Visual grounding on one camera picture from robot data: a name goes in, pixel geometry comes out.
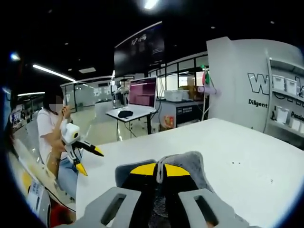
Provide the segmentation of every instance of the white t-shirt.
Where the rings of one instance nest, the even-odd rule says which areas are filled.
[[[48,155],[51,153],[52,146],[46,141],[43,136],[53,132],[55,125],[58,121],[58,116],[47,111],[46,109],[41,109],[37,115],[37,125],[39,134],[39,150],[40,156],[43,163],[47,164]],[[67,157],[67,153],[63,152],[61,154],[61,159]]]

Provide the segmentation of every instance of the woman's hand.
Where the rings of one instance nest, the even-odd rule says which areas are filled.
[[[69,119],[71,117],[71,108],[70,108],[70,106],[64,106],[63,109],[62,109],[62,112],[63,112],[63,116],[66,119]]]
[[[62,152],[66,151],[65,146],[61,139],[55,140],[52,144],[52,148],[53,148],[52,152],[54,153],[54,155],[58,155],[58,156],[60,156]]]
[[[60,119],[61,121],[63,120],[63,116],[64,116],[64,114],[63,114],[63,109],[64,109],[64,108],[62,108],[61,111],[58,113],[59,119]]]

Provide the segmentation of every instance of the white box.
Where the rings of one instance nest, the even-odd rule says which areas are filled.
[[[297,94],[296,94],[296,81],[292,80],[292,79],[289,79],[289,78],[286,78],[285,80],[286,80],[286,92],[297,96]]]
[[[300,125],[301,125],[301,122],[299,120],[296,120],[294,118],[290,118],[290,121],[289,121],[289,126],[294,129],[295,131],[299,131],[300,129]]]
[[[274,89],[285,90],[285,77],[272,75],[272,84]]]
[[[300,133],[304,134],[304,123],[303,122],[301,123],[301,126],[300,126]]]
[[[189,90],[180,90],[183,100],[189,100]]]
[[[164,96],[167,101],[179,102],[182,101],[183,93],[179,90],[165,90]]]
[[[289,110],[280,106],[276,107],[276,121],[285,124],[287,121]]]

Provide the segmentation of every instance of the jeans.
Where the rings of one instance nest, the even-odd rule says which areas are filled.
[[[69,161],[68,158],[64,158],[59,163],[58,171],[58,185],[66,191],[71,197],[76,200],[76,188],[77,188],[78,170]]]

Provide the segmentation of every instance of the table leg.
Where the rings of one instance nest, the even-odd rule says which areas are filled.
[[[118,141],[118,120],[116,120],[116,140]]]
[[[132,138],[132,132],[131,132],[130,122],[129,122],[129,130],[130,130],[130,139],[131,139]]]
[[[151,131],[151,115],[147,115],[147,129],[148,129],[148,134],[152,134],[152,131]]]

